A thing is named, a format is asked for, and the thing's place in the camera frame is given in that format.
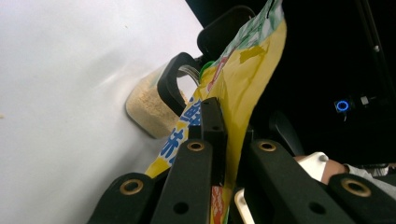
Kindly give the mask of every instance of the blue indicator light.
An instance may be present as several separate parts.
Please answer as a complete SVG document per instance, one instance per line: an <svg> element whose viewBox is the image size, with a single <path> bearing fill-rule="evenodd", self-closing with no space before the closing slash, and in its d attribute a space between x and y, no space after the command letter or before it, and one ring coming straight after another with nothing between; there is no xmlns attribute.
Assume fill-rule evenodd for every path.
<svg viewBox="0 0 396 224"><path fill-rule="evenodd" d="M344 112L349 109L349 103L347 101L338 101L335 106L339 112Z"/></svg>

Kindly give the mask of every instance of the plastic packaging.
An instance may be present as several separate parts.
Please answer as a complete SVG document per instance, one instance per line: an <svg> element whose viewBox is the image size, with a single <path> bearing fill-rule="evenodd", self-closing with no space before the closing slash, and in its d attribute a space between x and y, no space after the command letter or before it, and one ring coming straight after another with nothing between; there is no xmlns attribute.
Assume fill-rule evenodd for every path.
<svg viewBox="0 0 396 224"><path fill-rule="evenodd" d="M154 177L169 168L191 125L200 125L200 104L216 97L228 134L223 187L212 187L211 223L224 223L233 194L242 145L252 111L282 56L286 41L282 1L268 1L262 11L236 34L221 56L203 71L167 142L146 174Z"/></svg>

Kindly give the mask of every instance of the white surface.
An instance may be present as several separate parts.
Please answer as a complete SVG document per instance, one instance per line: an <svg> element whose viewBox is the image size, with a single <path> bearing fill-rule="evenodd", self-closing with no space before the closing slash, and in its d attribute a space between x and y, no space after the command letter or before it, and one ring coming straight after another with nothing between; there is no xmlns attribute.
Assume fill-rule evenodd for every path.
<svg viewBox="0 0 396 224"><path fill-rule="evenodd" d="M321 160L320 157L325 157L327 160ZM328 160L329 158L323 152L314 152L299 160L298 163L312 178L320 182Z"/></svg>
<svg viewBox="0 0 396 224"><path fill-rule="evenodd" d="M202 26L184 0L0 3L1 223L86 223L118 176L144 172L164 139L127 117L138 79Z"/></svg>

